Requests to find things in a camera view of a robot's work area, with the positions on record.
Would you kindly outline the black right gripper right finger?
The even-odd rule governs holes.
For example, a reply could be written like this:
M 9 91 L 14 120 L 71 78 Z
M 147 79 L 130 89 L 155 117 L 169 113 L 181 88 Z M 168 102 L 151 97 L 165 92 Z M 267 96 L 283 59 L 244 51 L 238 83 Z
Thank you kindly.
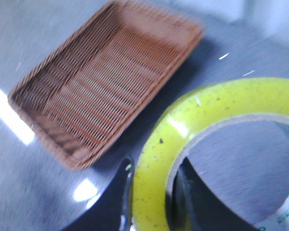
M 256 231 L 208 188 L 188 158 L 180 164 L 172 187 L 173 231 Z

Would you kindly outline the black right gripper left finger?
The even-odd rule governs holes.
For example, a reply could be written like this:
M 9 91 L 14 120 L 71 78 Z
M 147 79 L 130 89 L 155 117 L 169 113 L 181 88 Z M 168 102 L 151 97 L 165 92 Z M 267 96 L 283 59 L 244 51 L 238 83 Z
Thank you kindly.
M 98 200 L 64 231 L 129 231 L 132 226 L 132 186 L 135 163 L 125 158 Z

